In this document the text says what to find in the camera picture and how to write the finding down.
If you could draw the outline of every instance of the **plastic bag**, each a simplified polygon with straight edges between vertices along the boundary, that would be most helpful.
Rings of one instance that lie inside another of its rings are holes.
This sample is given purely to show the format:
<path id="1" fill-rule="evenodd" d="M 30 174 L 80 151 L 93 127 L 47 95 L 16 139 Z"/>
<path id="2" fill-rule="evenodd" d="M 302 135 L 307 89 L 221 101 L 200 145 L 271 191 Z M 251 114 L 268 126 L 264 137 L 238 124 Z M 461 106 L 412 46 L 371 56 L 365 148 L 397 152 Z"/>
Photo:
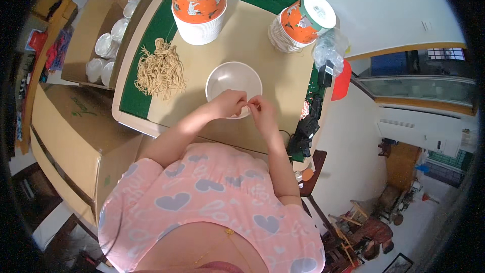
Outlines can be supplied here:
<path id="1" fill-rule="evenodd" d="M 349 46 L 349 39 L 336 27 L 319 36 L 312 51 L 313 60 L 318 70 L 327 60 L 334 65 L 333 76 L 343 71 L 343 57 Z"/>

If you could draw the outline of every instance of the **pink shirt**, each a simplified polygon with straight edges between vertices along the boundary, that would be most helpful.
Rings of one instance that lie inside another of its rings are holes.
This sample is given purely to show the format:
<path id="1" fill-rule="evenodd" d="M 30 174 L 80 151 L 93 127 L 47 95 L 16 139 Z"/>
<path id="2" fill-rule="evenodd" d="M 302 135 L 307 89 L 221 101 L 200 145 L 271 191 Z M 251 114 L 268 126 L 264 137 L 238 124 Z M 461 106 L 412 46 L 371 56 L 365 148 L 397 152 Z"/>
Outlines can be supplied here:
<path id="1" fill-rule="evenodd" d="M 132 271 L 163 236 L 197 221 L 243 236 L 270 272 L 324 268 L 312 218 L 300 206 L 280 203 L 266 163 L 218 143 L 189 145 L 166 169 L 147 158 L 132 164 L 101 210 L 99 241 L 118 271 Z"/>

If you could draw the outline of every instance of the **woman's right hand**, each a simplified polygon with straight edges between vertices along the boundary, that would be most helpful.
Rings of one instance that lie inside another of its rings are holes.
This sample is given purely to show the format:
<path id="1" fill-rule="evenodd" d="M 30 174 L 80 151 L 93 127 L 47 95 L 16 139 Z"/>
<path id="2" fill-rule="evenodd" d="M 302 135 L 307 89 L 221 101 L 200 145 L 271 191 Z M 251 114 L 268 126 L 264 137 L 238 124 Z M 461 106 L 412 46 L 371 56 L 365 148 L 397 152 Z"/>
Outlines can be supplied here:
<path id="1" fill-rule="evenodd" d="M 276 122 L 276 108 L 261 95 L 254 96 L 247 102 L 251 110 L 256 128 L 269 143 L 273 137 L 279 136 L 278 123 Z"/>

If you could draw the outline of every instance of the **open cardboard box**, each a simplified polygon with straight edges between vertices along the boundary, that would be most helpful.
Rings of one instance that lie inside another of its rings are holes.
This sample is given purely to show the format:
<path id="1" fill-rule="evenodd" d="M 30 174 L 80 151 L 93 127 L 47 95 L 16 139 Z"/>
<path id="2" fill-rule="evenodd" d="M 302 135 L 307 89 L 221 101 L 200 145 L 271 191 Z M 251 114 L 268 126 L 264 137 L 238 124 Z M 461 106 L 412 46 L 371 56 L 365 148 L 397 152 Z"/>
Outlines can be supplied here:
<path id="1" fill-rule="evenodd" d="M 142 134 L 114 120 L 109 94 L 39 84 L 33 105 L 33 155 L 59 195 L 95 223 L 142 140 Z"/>
<path id="2" fill-rule="evenodd" d="M 111 33 L 113 25 L 123 18 L 123 9 L 128 0 L 88 0 L 67 48 L 61 78 L 91 87 L 114 89 L 128 44 L 151 2 L 152 0 L 141 0 L 131 16 L 114 61 L 110 83 L 106 87 L 88 82 L 86 63 L 93 58 L 99 58 L 94 52 L 96 41 L 101 35 Z"/>

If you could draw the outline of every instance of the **gold necklace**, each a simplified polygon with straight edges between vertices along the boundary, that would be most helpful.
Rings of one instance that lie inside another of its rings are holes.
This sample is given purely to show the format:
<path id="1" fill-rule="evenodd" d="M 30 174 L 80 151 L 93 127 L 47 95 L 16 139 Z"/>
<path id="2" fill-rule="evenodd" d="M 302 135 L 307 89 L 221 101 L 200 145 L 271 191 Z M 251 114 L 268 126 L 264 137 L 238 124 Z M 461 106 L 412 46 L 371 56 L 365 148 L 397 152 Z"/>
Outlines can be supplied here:
<path id="1" fill-rule="evenodd" d="M 204 256 L 206 256 L 207 254 L 209 254 L 210 252 L 212 252 L 212 251 L 213 251 L 215 248 L 217 248 L 217 246 L 219 246 L 220 244 L 222 244 L 222 243 L 223 243 L 225 240 L 230 239 L 230 236 L 231 236 L 232 234 L 234 234 L 234 230 L 229 229 L 229 228 L 227 228 L 227 229 L 225 230 L 225 232 L 226 232 L 227 236 L 226 236 L 226 237 L 224 237 L 224 239 L 222 239 L 220 242 L 218 242 L 217 244 L 215 244 L 214 246 L 212 246 L 212 247 L 209 249 L 209 251 L 205 252 L 205 253 L 204 253 L 204 254 L 203 254 L 201 257 L 199 257 L 199 258 L 198 258 L 196 261 L 194 261 L 194 262 L 193 262 L 193 265 L 197 265 L 197 263 L 198 263 L 198 262 L 199 262 L 199 261 L 200 261 L 200 260 L 201 260 L 201 259 L 202 259 Z M 240 255 L 241 255 L 243 258 L 244 258 L 244 260 L 246 261 L 246 264 L 247 264 L 247 266 L 249 267 L 249 271 L 250 271 L 251 273 L 253 273 L 253 270 L 252 270 L 252 268 L 251 268 L 251 265 L 249 264 L 249 261 L 247 261 L 247 259 L 246 259 L 246 257 L 244 256 L 244 254 L 243 254 L 243 253 L 241 253 L 241 251 L 239 250 L 238 246 L 236 246 L 236 244 L 235 244 L 235 243 L 232 241 L 232 239 L 230 239 L 230 240 L 231 240 L 232 244 L 233 244 L 233 245 L 236 247 L 236 250 L 238 250 L 239 254 L 240 254 Z"/>

